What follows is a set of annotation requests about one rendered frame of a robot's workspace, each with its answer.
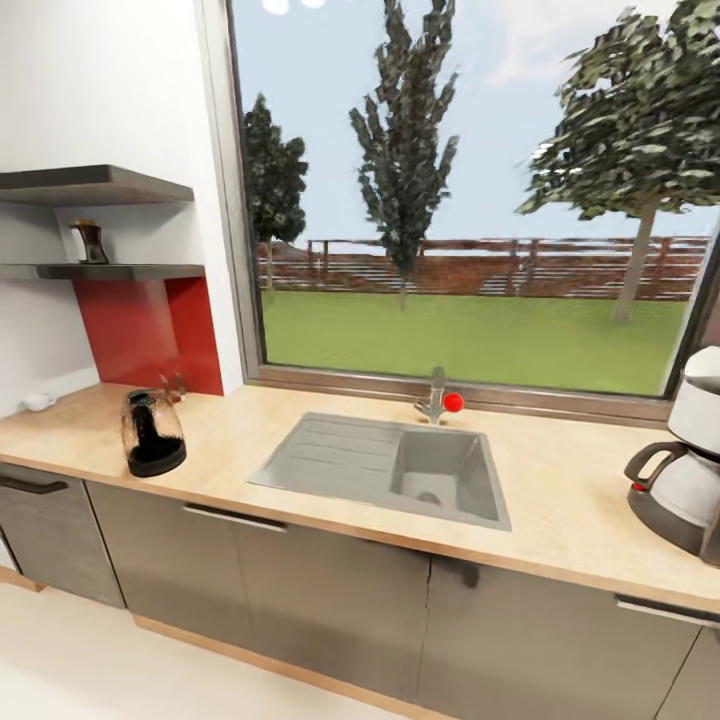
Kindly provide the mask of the paper coffee filter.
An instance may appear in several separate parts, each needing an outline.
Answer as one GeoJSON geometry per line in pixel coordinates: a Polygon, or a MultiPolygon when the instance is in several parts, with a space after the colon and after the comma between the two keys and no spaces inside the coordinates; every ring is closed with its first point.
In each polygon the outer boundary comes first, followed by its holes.
{"type": "Polygon", "coordinates": [[[720,348],[699,350],[685,363],[685,373],[703,391],[720,396],[720,348]]]}

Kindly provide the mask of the bottle of coffee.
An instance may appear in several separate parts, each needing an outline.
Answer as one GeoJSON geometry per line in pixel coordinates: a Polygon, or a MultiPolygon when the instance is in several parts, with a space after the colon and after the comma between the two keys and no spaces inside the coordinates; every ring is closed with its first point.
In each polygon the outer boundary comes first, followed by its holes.
{"type": "Polygon", "coordinates": [[[101,228],[95,221],[77,219],[70,226],[79,244],[79,263],[109,264],[109,259],[101,246],[101,228]]]}

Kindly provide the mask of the electric kettle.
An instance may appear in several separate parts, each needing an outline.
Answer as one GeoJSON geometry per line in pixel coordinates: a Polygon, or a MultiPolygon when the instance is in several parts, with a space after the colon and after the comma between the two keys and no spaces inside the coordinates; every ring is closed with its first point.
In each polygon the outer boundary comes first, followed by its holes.
{"type": "Polygon", "coordinates": [[[159,389],[142,388],[125,399],[121,429],[133,476],[159,476],[188,458],[173,406],[159,389]]]}

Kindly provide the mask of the coffee cup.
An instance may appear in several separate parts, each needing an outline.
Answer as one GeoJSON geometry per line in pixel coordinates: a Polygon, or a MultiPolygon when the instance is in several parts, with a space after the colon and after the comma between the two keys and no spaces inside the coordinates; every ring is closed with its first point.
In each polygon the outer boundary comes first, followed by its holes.
{"type": "Polygon", "coordinates": [[[32,394],[31,396],[22,398],[22,402],[24,402],[24,406],[26,406],[28,410],[36,411],[48,408],[48,406],[56,402],[56,398],[52,396],[52,394],[32,394]]]}

